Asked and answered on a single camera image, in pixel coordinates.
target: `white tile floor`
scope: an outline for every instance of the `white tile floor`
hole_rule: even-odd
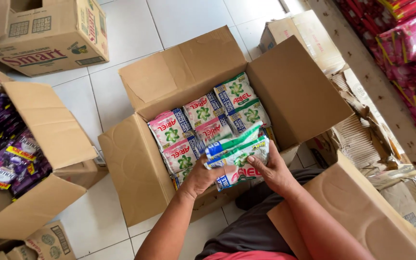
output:
[[[98,0],[107,15],[110,62],[27,78],[49,83],[100,150],[97,136],[134,113],[117,70],[218,27],[228,25],[248,61],[261,52],[257,45],[264,23],[280,19],[279,0]],[[305,144],[292,169],[315,167]],[[191,260],[205,241],[235,221],[242,210],[234,203],[189,226],[180,259]],[[126,227],[118,195],[108,175],[59,214],[77,258],[131,260],[159,216]]]

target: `person's left hand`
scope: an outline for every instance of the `person's left hand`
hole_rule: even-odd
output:
[[[187,175],[178,192],[186,192],[194,199],[202,194],[220,176],[236,171],[236,166],[224,166],[217,169],[206,169],[204,163],[208,161],[206,155],[202,155],[195,163],[192,171]]]

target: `person's right hand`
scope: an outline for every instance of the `person's right hand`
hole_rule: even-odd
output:
[[[281,196],[284,196],[284,192],[289,190],[289,187],[296,182],[272,140],[269,141],[267,166],[255,156],[249,156],[246,160],[259,171],[269,188]]]

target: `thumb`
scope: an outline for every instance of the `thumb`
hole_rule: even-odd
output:
[[[216,168],[209,170],[209,173],[213,175],[213,177],[221,177],[222,175],[232,174],[238,170],[237,166],[235,165],[224,165],[221,168]]]
[[[264,174],[269,171],[260,159],[256,158],[255,156],[248,156],[246,157],[248,163],[250,163],[255,169],[257,169],[261,174]]]

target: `human hand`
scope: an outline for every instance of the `human hand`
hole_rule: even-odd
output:
[[[297,183],[272,140],[269,141],[267,166],[255,156],[249,156],[246,160],[259,171],[269,188],[281,196],[284,196],[284,193],[289,190],[292,184]]]
[[[224,166],[216,169],[206,169],[204,163],[208,161],[206,155],[202,155],[195,163],[192,171],[187,175],[178,192],[192,196],[194,199],[202,194],[220,176],[231,174],[237,170],[236,166]]]

